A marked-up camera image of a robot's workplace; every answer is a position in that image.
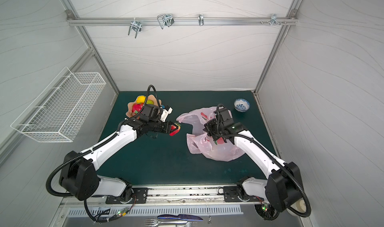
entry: green table surface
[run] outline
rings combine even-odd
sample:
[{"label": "green table surface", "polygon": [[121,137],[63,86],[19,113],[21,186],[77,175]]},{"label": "green table surface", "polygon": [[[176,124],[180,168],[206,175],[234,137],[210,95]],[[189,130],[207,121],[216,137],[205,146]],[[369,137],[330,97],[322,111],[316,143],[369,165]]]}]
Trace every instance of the green table surface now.
[{"label": "green table surface", "polygon": [[[116,130],[119,122],[126,118],[127,104],[136,100],[138,95],[145,95],[145,91],[119,93],[100,140]],[[251,91],[159,91],[157,95],[163,104],[172,107],[167,120],[174,122],[183,113],[222,103],[231,110],[235,122],[244,124],[260,143],[276,154]],[[233,102],[237,98],[250,102],[247,112],[234,109]],[[122,177],[133,185],[230,184],[245,176],[266,179],[247,154],[230,162],[191,154],[187,147],[187,133],[192,133],[192,125],[182,123],[179,133],[172,137],[158,134],[153,139],[143,135],[109,158],[97,173]]]}]

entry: metal bracket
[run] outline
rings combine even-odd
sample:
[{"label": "metal bracket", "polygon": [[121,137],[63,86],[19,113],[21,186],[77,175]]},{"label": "metal bracket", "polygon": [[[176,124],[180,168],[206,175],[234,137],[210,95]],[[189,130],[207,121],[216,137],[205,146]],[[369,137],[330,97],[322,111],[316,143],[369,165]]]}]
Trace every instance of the metal bracket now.
[{"label": "metal bracket", "polygon": [[170,27],[175,23],[172,14],[160,14],[157,16],[157,21],[159,22],[161,29],[164,29],[166,24],[167,27]]},{"label": "metal bracket", "polygon": [[292,9],[288,17],[291,19],[296,19],[296,15],[297,15],[297,9]]},{"label": "metal bracket", "polygon": [[122,203],[117,200],[118,197],[115,196],[108,196],[105,200],[106,204],[145,204],[147,201],[147,195],[148,195],[148,188],[132,188],[133,193],[136,196],[136,200],[131,199],[128,201],[128,203]]},{"label": "metal bracket", "polygon": [[199,17],[199,26],[203,26],[204,25],[204,16],[203,16],[203,14],[199,14],[198,17]]},{"label": "metal bracket", "polygon": [[268,22],[270,26],[275,25],[275,24],[276,25],[281,24],[281,22],[276,21],[276,18],[277,18],[276,14],[272,14],[271,20]]},{"label": "metal bracket", "polygon": [[73,20],[74,14],[72,10],[65,10],[65,14],[67,15],[67,20]]},{"label": "metal bracket", "polygon": [[256,196],[250,196],[248,200],[242,200],[237,194],[237,186],[223,186],[222,195],[225,202],[260,202]]},{"label": "metal bracket", "polygon": [[136,34],[135,34],[135,38],[136,38],[137,33],[141,32],[141,23],[137,22],[135,20],[133,22],[131,22],[131,25],[129,26],[129,30],[128,30],[128,36],[129,36],[131,30],[134,30],[136,32]]}]

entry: wire mesh basket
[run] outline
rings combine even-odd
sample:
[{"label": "wire mesh basket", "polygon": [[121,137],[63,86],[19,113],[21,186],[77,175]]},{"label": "wire mesh basket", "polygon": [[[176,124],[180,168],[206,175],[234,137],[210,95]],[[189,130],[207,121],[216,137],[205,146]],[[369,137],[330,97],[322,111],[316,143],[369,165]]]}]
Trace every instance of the wire mesh basket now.
[{"label": "wire mesh basket", "polygon": [[73,141],[106,83],[98,72],[65,71],[69,74],[57,76],[59,85],[48,86],[47,97],[41,97],[43,91],[12,123],[13,129],[38,142]]}]

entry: blue and white bowl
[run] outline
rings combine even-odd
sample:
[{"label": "blue and white bowl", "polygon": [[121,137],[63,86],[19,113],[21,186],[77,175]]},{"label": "blue and white bowl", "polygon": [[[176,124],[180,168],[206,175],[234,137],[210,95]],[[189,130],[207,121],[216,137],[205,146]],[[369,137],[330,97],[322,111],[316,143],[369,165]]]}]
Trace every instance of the blue and white bowl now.
[{"label": "blue and white bowl", "polygon": [[249,107],[251,107],[249,102],[242,98],[236,99],[234,105],[235,105],[235,109],[239,112],[246,112],[249,109]]}]

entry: silver fork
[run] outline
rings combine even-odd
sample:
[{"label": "silver fork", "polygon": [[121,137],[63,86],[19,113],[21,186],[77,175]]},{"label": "silver fork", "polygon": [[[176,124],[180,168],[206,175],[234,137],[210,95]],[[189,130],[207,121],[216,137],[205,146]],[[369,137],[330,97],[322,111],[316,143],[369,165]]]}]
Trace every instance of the silver fork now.
[{"label": "silver fork", "polygon": [[144,225],[145,226],[158,226],[158,225],[170,225],[170,224],[175,224],[175,225],[186,225],[188,221],[186,220],[169,220],[169,221],[160,221],[158,219],[146,219],[144,220]]},{"label": "silver fork", "polygon": [[185,227],[197,227],[197,222],[188,222]]}]

